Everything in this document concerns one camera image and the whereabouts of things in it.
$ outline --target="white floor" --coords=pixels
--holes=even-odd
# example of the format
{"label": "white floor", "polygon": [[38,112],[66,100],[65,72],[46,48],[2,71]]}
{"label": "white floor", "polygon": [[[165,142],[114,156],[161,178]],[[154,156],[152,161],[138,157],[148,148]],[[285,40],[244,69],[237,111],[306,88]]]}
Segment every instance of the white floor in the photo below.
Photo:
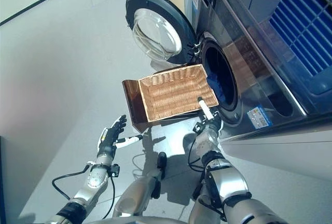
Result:
{"label": "white floor", "polygon": [[[129,115],[122,80],[155,72],[132,39],[125,1],[47,0],[0,28],[0,131],[8,223],[45,222],[62,208],[66,199],[51,180],[82,170],[95,158],[103,128],[119,115]],[[192,140],[186,135],[195,121],[153,127],[143,142],[117,150],[114,162],[121,170],[114,180],[116,200],[137,175],[154,166],[157,153],[165,151],[169,162],[162,195],[151,200],[146,215],[187,221],[199,174],[186,166],[183,143],[186,147]],[[123,136],[134,133],[129,122]],[[330,222],[330,182],[230,160],[254,196],[290,223]],[[58,185],[73,195],[84,178],[64,179]],[[85,222],[101,219],[111,201],[109,187]]]}

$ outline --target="blue vent grille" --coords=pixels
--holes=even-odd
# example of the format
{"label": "blue vent grille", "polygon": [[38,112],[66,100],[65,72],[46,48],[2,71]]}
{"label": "blue vent grille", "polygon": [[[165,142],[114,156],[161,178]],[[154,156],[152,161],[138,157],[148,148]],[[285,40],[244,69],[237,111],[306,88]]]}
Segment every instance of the blue vent grille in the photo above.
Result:
{"label": "blue vent grille", "polygon": [[332,0],[281,0],[270,24],[310,77],[332,65]]}

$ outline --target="black cable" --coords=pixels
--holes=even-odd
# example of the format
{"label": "black cable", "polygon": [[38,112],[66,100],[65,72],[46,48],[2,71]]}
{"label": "black cable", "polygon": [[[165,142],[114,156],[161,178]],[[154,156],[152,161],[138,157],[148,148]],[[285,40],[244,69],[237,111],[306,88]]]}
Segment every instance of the black cable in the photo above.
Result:
{"label": "black cable", "polygon": [[113,177],[112,175],[110,176],[110,180],[112,181],[112,186],[113,186],[113,200],[112,200],[112,204],[108,210],[108,212],[106,213],[106,215],[103,217],[103,219],[105,219],[107,217],[107,215],[109,214],[109,212],[111,211],[111,209],[113,208],[114,205],[114,199],[115,199],[115,185],[114,185],[114,181],[113,181]]}
{"label": "black cable", "polygon": [[207,207],[208,209],[211,209],[212,211],[216,212],[217,214],[220,215],[220,219],[224,222],[227,222],[226,216],[223,212],[219,211],[218,209],[216,209],[215,207],[206,204],[202,199],[199,199],[198,202],[200,204],[202,204],[203,206]]}
{"label": "black cable", "polygon": [[191,146],[190,146],[190,149],[189,149],[189,155],[188,155],[188,166],[193,170],[193,171],[196,171],[196,172],[204,172],[204,168],[202,166],[198,166],[198,165],[194,165],[194,163],[198,162],[200,159],[196,159],[194,161],[190,161],[190,155],[191,155],[191,150],[192,150],[192,147],[195,143],[196,139],[192,142]]}
{"label": "black cable", "polygon": [[67,174],[67,175],[63,175],[63,176],[59,176],[59,177],[57,177],[57,178],[54,178],[53,180],[52,180],[52,185],[53,185],[53,187],[57,190],[57,192],[59,192],[60,194],[62,194],[67,200],[70,200],[70,197],[65,193],[65,192],[63,192],[56,184],[55,184],[55,182],[57,181],[57,180],[60,180],[60,179],[63,179],[63,178],[66,178],[66,177],[70,177],[70,176],[77,176],[77,175],[80,175],[80,174],[83,174],[83,173],[85,173],[85,171],[87,171],[88,170],[88,168],[90,167],[90,165],[86,165],[85,167],[84,167],[84,169],[82,170],[82,171],[80,171],[80,172],[75,172],[75,173],[71,173],[71,174]]}

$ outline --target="white fingertip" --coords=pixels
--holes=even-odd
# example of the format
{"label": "white fingertip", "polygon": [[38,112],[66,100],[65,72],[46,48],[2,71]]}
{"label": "white fingertip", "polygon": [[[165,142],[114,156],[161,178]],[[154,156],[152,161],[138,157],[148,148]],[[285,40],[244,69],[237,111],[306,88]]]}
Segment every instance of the white fingertip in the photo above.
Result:
{"label": "white fingertip", "polygon": [[210,109],[209,109],[208,106],[206,105],[205,101],[204,101],[204,100],[201,100],[201,101],[198,102],[198,104],[201,106],[201,108],[202,108],[202,110],[203,110],[203,112],[204,112],[206,118],[207,118],[208,120],[213,119],[213,115],[212,115],[212,113],[210,112]]}
{"label": "white fingertip", "polygon": [[120,116],[119,118],[117,118],[117,119],[114,121],[114,123],[112,124],[112,126],[111,126],[110,128],[112,128],[112,127],[115,125],[115,123],[118,122],[118,121],[120,120],[121,117],[122,117],[122,116]]}

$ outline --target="blue cloth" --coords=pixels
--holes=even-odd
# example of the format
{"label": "blue cloth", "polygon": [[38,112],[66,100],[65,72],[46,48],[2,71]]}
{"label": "blue cloth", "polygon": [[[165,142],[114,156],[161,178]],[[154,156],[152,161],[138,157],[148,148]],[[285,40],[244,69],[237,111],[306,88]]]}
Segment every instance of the blue cloth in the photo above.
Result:
{"label": "blue cloth", "polygon": [[207,84],[209,84],[209,86],[212,88],[212,90],[216,94],[217,99],[219,100],[219,102],[225,102],[226,98],[225,98],[225,95],[223,93],[222,86],[220,85],[220,82],[218,80],[218,76],[214,73],[210,73],[207,76],[206,81],[207,81]]}

